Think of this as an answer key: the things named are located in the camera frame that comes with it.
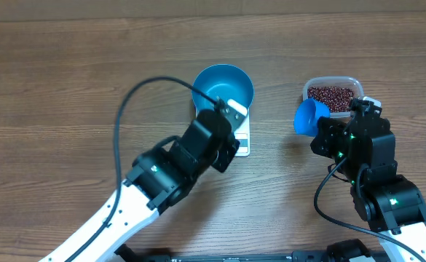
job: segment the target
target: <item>wooden table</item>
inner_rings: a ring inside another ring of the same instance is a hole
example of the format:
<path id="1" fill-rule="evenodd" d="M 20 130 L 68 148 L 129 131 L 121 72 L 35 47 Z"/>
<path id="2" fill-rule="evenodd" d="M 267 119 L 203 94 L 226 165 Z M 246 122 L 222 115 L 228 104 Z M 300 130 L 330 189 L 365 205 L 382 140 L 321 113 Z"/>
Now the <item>wooden table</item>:
<path id="1" fill-rule="evenodd" d="M 149 76 L 192 82 L 230 63 L 252 78 L 251 155 L 208 170 L 193 192 L 128 245 L 199 255 L 324 249 L 373 237 L 317 215 L 330 159 L 295 136 L 304 83 L 348 75 L 380 99 L 398 171 L 426 198 L 426 13 L 157 18 L 0 23 L 0 261 L 36 261 L 114 190 L 112 124 L 121 97 Z M 122 165 L 192 119 L 188 90 L 140 90 L 122 120 Z M 329 215 L 366 226 L 349 186 L 330 180 Z"/>

